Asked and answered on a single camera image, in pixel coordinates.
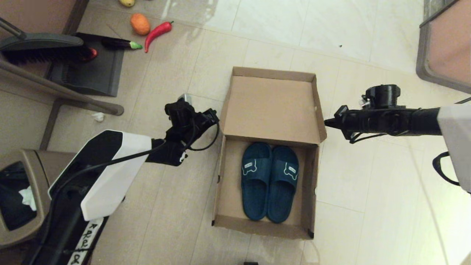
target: handwritten label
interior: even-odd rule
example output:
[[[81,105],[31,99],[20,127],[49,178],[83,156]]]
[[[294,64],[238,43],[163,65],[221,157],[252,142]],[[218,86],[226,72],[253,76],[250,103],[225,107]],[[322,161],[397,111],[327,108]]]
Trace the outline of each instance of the handwritten label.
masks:
[[[103,218],[91,220],[83,231],[83,234],[80,237],[80,240],[77,243],[75,249],[90,248],[102,224]],[[85,257],[87,256],[88,251],[89,250],[73,252],[72,256],[70,256],[69,263],[67,263],[67,265],[82,265],[83,261],[85,260]]]

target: cardboard box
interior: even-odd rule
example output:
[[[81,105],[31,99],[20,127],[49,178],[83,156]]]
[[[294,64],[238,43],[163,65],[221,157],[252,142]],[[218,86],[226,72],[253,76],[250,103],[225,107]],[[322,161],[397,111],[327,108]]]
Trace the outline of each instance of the cardboard box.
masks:
[[[318,145],[327,134],[316,75],[234,67],[221,113],[223,140],[214,207],[214,226],[290,239],[314,238]],[[252,221],[242,206],[241,164],[255,141],[291,147],[300,163],[289,218]]]

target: eggplant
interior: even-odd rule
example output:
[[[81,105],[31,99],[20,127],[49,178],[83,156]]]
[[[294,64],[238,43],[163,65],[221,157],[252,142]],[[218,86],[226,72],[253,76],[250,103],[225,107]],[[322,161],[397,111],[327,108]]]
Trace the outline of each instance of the eggplant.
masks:
[[[103,37],[101,44],[109,49],[142,49],[142,45],[137,42],[109,37]]]

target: slipper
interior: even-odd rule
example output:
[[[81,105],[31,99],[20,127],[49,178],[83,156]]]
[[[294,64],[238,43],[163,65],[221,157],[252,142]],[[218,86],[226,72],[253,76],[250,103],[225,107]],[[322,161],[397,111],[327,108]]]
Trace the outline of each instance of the slipper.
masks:
[[[270,146],[262,142],[249,146],[242,157],[242,203],[245,215],[255,221],[267,214],[271,159]]]
[[[277,146],[273,149],[267,217],[274,223],[288,219],[298,182],[298,157],[291,148]]]

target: toy vegetable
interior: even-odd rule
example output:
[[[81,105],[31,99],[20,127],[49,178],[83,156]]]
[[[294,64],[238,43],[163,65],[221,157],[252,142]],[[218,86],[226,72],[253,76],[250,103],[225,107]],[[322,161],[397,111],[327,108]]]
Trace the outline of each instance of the toy vegetable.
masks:
[[[167,33],[172,30],[172,22],[164,22],[160,25],[158,25],[155,29],[153,29],[149,35],[147,35],[146,42],[144,44],[144,47],[146,49],[146,53],[149,51],[149,46],[150,43],[155,40],[158,36]]]
[[[145,36],[150,32],[149,20],[140,13],[136,13],[131,16],[131,26],[139,35]]]
[[[119,0],[119,2],[124,5],[125,7],[132,7],[134,6],[134,0]]]
[[[109,37],[103,37],[101,44],[109,49],[142,49],[139,43]]]

